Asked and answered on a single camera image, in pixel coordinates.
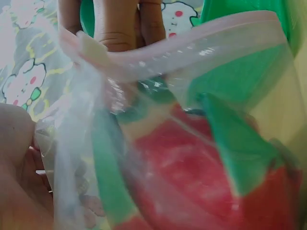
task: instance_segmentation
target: red object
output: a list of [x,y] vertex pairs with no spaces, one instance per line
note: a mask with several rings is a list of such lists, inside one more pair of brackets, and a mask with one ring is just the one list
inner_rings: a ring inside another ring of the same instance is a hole
[[282,167],[245,197],[233,194],[206,119],[173,117],[135,142],[142,161],[131,195],[155,230],[295,230],[297,185]]
[[177,34],[176,33],[170,33],[169,35],[168,35],[168,37],[173,37],[173,36],[176,36]]
[[36,81],[36,77],[32,77],[31,80],[30,80],[30,84],[34,84],[34,82]]
[[181,17],[183,15],[182,11],[176,11],[175,12],[176,17]]

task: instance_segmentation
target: plastic wrap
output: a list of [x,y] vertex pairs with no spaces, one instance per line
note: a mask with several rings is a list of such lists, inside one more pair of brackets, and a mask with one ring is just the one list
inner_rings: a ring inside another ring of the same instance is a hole
[[306,125],[276,14],[255,11],[124,53],[61,30],[72,92],[40,122],[56,229],[86,229],[77,171],[112,230],[296,230]]

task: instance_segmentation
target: green fabric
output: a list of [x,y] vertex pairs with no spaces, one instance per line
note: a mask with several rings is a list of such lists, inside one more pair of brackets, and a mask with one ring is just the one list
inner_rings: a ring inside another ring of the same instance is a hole
[[237,196],[249,194],[264,181],[268,170],[284,165],[278,150],[223,101],[207,93],[201,104]]

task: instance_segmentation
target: green object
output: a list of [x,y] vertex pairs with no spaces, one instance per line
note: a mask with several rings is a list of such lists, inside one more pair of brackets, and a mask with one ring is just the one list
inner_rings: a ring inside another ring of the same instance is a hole
[[123,112],[115,114],[115,116],[121,124],[135,122],[148,115],[148,107],[149,105],[142,98],[137,97],[129,108]]
[[100,198],[110,224],[125,222],[138,213],[118,166],[124,142],[116,119],[108,111],[96,111],[92,131],[95,171]]
[[280,78],[280,73],[270,68],[272,63],[279,66],[285,51],[284,45],[265,49],[225,63],[194,79],[188,90],[188,106],[204,92],[229,103],[245,105],[253,101],[256,104]]
[[144,96],[160,104],[169,103],[175,100],[164,79],[161,77],[140,81],[138,83],[138,89],[140,92],[144,93]]
[[290,39],[290,20],[287,0],[205,0],[201,13],[201,23],[234,13],[247,11],[273,11],[281,21],[283,31]]
[[279,151],[251,128],[222,100],[206,93],[206,111],[216,146],[237,194],[244,196],[260,185],[269,170],[284,165]]
[[80,21],[83,31],[94,37],[95,14],[93,0],[82,0],[80,9]]

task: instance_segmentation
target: cartoon character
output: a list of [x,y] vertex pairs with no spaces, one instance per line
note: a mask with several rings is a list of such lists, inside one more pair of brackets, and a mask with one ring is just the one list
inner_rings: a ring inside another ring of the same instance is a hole
[[8,77],[2,88],[7,104],[21,106],[25,110],[32,104],[32,101],[39,98],[39,89],[45,79],[46,68],[44,64],[35,64],[35,59],[24,63],[17,75]]
[[16,25],[20,29],[28,28],[36,21],[37,14],[44,9],[44,1],[13,0],[11,11],[16,15]]
[[198,19],[194,8],[180,1],[162,3],[161,8],[166,37],[189,31],[194,26],[192,22]]

